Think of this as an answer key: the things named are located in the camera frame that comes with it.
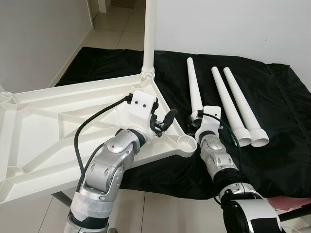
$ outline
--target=vertical white pipe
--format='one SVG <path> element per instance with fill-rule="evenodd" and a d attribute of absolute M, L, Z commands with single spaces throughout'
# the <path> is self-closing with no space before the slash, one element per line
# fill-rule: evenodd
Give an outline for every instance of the vertical white pipe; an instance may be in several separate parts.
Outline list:
<path fill-rule="evenodd" d="M 156 40 L 156 0 L 146 1 L 144 63 L 141 76 L 146 79 L 155 78 L 154 56 Z"/>
<path fill-rule="evenodd" d="M 251 135 L 244 127 L 217 67 L 212 68 L 212 74 L 234 135 L 241 147 L 249 145 L 252 142 Z"/>
<path fill-rule="evenodd" d="M 231 70 L 226 67 L 224 68 L 224 73 L 231 88 L 234 99 L 238 105 L 239 111 L 245 122 L 245 125 L 252 136 L 252 146 L 262 147 L 268 144 L 269 137 L 265 130 L 260 127 L 252 109 L 248 105 L 248 102 L 243 95 L 243 92 L 241 91 L 238 83 L 233 77 Z"/>
<path fill-rule="evenodd" d="M 203 105 L 202 105 L 201 95 L 199 91 L 198 81 L 195 75 L 193 59 L 191 57 L 187 59 L 187 65 L 188 65 L 188 75 L 189 75 L 191 108 L 192 108 L 192 112 L 195 112 L 198 110 L 202 110 Z"/>

